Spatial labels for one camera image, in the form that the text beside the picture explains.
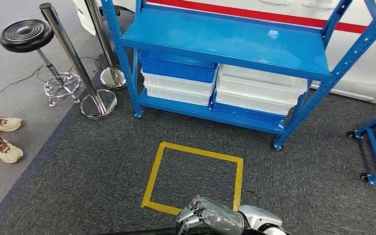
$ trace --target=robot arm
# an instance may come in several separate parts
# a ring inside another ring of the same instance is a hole
[[[206,198],[195,197],[177,217],[178,234],[206,225],[220,235],[289,235],[282,220],[263,209],[240,205],[238,212]]]

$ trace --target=bar stool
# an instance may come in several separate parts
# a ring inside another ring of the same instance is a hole
[[[54,32],[48,22],[29,19],[15,22],[7,26],[0,35],[0,44],[8,51],[26,53],[36,50],[44,60],[52,77],[44,84],[44,92],[48,96],[49,106],[54,107],[54,98],[71,95],[74,104],[80,103],[74,92],[80,86],[80,77],[72,72],[59,73],[46,58],[40,48],[51,42]]]

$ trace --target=sneaker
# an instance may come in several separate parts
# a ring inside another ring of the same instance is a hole
[[[22,150],[10,142],[0,139],[0,159],[5,163],[16,163],[24,155]]]
[[[0,117],[0,131],[15,131],[21,126],[21,119],[19,118],[1,118]]]

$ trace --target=yellow tape square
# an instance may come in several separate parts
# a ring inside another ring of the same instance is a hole
[[[225,161],[236,163],[237,167],[236,167],[236,172],[235,172],[233,210],[234,211],[238,210],[238,207],[240,206],[240,197],[241,197],[241,181],[243,179],[243,159],[242,158],[230,156],[227,154],[210,152],[207,150],[201,150],[198,148],[191,148],[191,147],[182,146],[178,144],[168,143],[165,141],[159,144],[158,152],[156,153],[155,161],[152,166],[152,171],[150,172],[148,184],[146,186],[145,195],[143,196],[142,205],[141,205],[142,208],[149,207],[151,209],[154,209],[160,212],[174,214],[174,215],[177,215],[182,210],[180,208],[175,208],[175,207],[171,207],[171,206],[167,206],[167,205],[150,201],[152,191],[153,191],[153,186],[156,181],[156,176],[158,175],[159,165],[161,164],[162,155],[164,154],[165,148],[170,148],[170,149],[174,149],[174,150],[178,150],[182,152],[193,153],[193,154],[197,154],[197,155],[201,155],[205,157],[217,158],[220,160],[225,160]]]

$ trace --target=stacked bins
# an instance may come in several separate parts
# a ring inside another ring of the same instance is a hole
[[[148,50],[139,60],[148,96],[208,106],[217,63]]]
[[[220,65],[213,110],[264,122],[283,120],[306,91],[306,79]]]

